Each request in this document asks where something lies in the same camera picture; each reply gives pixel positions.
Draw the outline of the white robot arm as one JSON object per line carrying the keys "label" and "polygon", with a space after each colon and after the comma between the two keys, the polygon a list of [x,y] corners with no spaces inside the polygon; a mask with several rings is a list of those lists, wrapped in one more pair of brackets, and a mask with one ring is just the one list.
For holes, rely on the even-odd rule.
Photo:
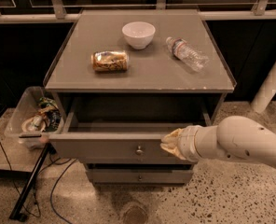
{"label": "white robot arm", "polygon": [[161,139],[160,147],[180,160],[263,163],[276,169],[276,133],[242,116],[218,125],[190,125]]}

